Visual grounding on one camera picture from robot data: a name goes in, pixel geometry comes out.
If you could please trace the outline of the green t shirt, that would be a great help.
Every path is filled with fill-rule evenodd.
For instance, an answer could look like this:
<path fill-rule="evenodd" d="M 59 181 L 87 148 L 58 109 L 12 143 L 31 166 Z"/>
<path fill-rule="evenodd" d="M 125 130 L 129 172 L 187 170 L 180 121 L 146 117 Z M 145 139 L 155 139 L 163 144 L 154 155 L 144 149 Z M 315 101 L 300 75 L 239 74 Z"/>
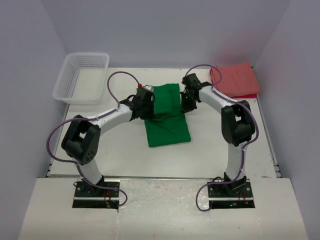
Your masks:
<path fill-rule="evenodd" d="M 150 148 L 191 141 L 185 114 L 182 113 L 180 85 L 167 83 L 153 88 L 155 118 L 144 121 Z"/>

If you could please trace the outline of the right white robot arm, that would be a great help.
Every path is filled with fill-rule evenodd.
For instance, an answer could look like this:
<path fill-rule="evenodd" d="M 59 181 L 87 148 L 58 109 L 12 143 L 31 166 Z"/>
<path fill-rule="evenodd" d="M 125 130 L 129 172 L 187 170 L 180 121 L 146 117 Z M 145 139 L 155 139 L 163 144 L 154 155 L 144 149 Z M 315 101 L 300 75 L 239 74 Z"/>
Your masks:
<path fill-rule="evenodd" d="M 224 193 L 233 197 L 246 184 L 246 150 L 255 141 L 252 136 L 259 135 L 250 104 L 222 94 L 209 82 L 200 82 L 194 73 L 184 76 L 182 84 L 184 90 L 180 95 L 183 113 L 197 109 L 198 103 L 205 103 L 221 116 L 221 133 L 228 143 L 228 162 L 220 184 Z"/>

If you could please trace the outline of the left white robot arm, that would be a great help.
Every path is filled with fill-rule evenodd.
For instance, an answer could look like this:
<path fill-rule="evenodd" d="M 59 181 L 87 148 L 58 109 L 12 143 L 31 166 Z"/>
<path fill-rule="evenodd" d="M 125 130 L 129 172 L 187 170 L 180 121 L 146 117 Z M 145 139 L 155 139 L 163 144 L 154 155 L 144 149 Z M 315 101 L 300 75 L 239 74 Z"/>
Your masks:
<path fill-rule="evenodd" d="M 94 118 L 73 118 L 62 140 L 61 147 L 75 161 L 86 190 L 97 197 L 103 193 L 104 177 L 99 171 L 95 156 L 100 137 L 107 131 L 135 119 L 150 120 L 154 114 L 155 95 L 150 85 L 137 89 L 132 97 L 119 102 L 118 107 L 105 111 Z"/>

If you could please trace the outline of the folded pink t shirt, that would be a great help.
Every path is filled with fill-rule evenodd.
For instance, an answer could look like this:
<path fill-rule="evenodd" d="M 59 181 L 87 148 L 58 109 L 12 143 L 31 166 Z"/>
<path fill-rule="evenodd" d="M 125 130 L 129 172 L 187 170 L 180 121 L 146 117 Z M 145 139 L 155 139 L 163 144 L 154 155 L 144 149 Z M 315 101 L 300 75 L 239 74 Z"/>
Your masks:
<path fill-rule="evenodd" d="M 250 62 L 236 65 L 216 66 L 222 75 L 222 80 L 215 88 L 222 94 L 234 98 L 249 94 L 260 94 L 261 87 Z"/>

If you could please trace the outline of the folded red t shirt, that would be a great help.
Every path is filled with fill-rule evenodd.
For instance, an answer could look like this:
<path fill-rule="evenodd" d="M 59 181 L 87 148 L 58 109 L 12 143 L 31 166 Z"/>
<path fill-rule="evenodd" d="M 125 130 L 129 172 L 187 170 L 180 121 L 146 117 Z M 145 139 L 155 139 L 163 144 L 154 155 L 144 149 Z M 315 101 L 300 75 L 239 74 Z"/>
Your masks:
<path fill-rule="evenodd" d="M 234 99 L 256 99 L 257 98 L 257 94 L 247 94 L 247 95 L 241 95 L 241 96 L 234 96 Z"/>

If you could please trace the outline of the white plastic basket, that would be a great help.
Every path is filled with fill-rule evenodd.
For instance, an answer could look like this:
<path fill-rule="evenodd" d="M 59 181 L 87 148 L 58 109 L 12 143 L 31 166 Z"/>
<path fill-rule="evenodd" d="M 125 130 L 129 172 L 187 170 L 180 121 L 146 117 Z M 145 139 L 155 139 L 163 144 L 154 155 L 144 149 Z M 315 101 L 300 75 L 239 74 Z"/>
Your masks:
<path fill-rule="evenodd" d="M 110 57 L 100 52 L 74 52 L 64 59 L 52 97 L 69 105 L 98 105 L 106 86 Z"/>

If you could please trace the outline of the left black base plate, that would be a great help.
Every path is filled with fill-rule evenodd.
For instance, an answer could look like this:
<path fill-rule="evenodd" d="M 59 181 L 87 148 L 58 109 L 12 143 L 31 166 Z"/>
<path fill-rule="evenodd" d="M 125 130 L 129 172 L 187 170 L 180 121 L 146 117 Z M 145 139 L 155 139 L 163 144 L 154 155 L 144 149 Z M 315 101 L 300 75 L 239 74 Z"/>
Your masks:
<path fill-rule="evenodd" d="M 73 183 L 75 192 L 72 208 L 74 209 L 119 209 L 119 191 L 94 188 L 86 182 Z"/>

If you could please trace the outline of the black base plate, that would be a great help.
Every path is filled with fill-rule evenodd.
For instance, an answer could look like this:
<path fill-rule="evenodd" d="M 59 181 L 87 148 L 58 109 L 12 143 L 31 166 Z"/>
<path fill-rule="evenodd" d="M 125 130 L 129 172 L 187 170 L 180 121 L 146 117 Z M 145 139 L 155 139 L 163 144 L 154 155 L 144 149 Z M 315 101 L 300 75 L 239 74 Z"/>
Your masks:
<path fill-rule="evenodd" d="M 213 184 L 207 187 L 209 207 L 215 209 L 254 209 L 255 202 L 251 183 L 233 190 L 227 190 L 226 185 Z"/>
<path fill-rule="evenodd" d="M 75 192 L 72 208 L 74 209 L 119 209 L 119 191 L 94 188 L 86 182 L 73 183 Z"/>

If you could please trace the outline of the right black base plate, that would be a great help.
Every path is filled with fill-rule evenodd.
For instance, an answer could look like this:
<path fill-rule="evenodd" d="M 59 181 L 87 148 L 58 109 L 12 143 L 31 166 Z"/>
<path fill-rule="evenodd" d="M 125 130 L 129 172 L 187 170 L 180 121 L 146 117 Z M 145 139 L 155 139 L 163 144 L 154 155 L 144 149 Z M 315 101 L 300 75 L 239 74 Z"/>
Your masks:
<path fill-rule="evenodd" d="M 207 187 L 209 207 L 215 209 L 254 209 L 255 202 L 251 183 L 233 190 L 227 190 L 226 185 L 213 184 Z"/>

